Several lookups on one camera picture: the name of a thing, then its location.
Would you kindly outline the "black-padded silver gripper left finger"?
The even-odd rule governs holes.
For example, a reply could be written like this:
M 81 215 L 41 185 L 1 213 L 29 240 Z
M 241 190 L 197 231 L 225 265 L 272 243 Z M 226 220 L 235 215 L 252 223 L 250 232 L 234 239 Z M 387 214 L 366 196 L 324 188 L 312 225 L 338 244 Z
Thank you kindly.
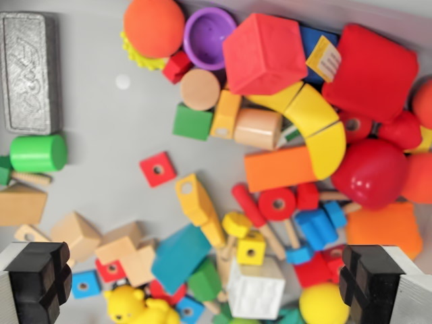
M 1 252 L 1 322 L 54 323 L 70 296 L 65 242 L 12 242 Z

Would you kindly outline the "black-padded silver gripper right finger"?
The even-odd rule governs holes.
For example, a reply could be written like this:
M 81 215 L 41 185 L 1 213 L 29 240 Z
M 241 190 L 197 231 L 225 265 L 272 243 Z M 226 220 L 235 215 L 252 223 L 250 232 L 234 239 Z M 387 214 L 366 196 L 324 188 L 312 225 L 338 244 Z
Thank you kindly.
M 355 323 L 430 323 L 431 275 L 397 246 L 347 245 L 340 294 Z

